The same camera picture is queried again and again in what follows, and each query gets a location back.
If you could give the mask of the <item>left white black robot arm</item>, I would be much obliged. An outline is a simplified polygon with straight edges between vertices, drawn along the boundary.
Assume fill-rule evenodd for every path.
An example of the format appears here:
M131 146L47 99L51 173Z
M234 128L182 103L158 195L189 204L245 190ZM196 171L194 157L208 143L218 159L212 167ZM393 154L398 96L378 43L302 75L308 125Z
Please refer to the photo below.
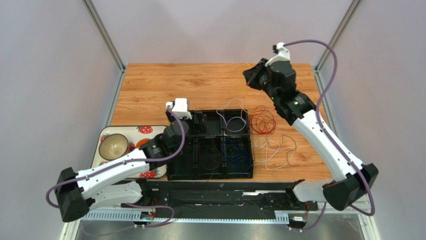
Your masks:
M195 112L179 116L168 109L166 114L170 125L163 133L133 151L94 168L74 171L68 167L60 172L56 185L47 191L45 198L59 210L64 223L76 221L98 208L137 203L146 196L140 182L132 182L130 186L119 182L174 162L182 155L191 133L206 127Z

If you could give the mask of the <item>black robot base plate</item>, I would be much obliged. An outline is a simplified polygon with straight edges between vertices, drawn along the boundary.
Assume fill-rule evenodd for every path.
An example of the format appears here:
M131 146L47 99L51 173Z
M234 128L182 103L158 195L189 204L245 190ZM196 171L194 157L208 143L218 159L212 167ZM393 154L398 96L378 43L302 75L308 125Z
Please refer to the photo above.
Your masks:
M139 206L169 206L174 219L272 220L277 211L302 215L319 210L315 202L301 202L290 194L290 182L147 181Z

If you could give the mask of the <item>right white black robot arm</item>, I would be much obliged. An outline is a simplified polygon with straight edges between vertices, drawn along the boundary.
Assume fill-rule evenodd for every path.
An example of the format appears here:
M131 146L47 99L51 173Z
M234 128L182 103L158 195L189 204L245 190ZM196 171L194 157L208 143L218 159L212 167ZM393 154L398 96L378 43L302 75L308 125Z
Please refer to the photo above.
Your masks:
M368 196L370 214L374 214L371 188L378 168L352 154L327 126L313 101L297 90L297 74L291 63L269 63L263 58L242 74L247 86L267 94L277 114L305 137L331 173L329 180L298 180L288 192L300 202L324 202L338 211L354 208L356 201Z

